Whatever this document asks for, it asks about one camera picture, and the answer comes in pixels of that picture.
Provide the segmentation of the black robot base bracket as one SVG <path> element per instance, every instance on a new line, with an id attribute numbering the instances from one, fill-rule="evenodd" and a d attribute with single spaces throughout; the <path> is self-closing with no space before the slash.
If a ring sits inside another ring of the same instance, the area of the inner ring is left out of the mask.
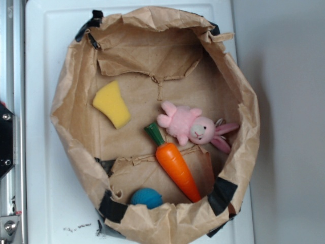
<path id="1" fill-rule="evenodd" d="M 14 166 L 14 114 L 1 102 L 1 179 Z"/>

